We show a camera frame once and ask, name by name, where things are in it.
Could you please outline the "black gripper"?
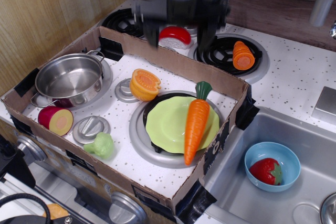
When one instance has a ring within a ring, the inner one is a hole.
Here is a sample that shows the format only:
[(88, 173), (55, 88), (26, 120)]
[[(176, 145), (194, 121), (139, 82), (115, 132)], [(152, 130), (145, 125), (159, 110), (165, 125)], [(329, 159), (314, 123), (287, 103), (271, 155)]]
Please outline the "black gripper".
[(148, 0), (132, 6), (134, 21), (143, 27), (148, 43), (157, 48), (160, 27), (198, 26), (198, 53), (212, 44), (216, 30), (226, 25), (228, 0)]

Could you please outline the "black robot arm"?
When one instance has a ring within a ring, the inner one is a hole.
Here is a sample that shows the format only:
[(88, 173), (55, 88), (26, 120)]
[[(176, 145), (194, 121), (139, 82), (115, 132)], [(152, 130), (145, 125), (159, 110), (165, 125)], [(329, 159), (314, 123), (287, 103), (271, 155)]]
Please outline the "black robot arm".
[(196, 26), (198, 52), (203, 53), (216, 31), (226, 25), (230, 8), (228, 0), (149, 0), (137, 2), (132, 12), (135, 24), (154, 47), (164, 26)]

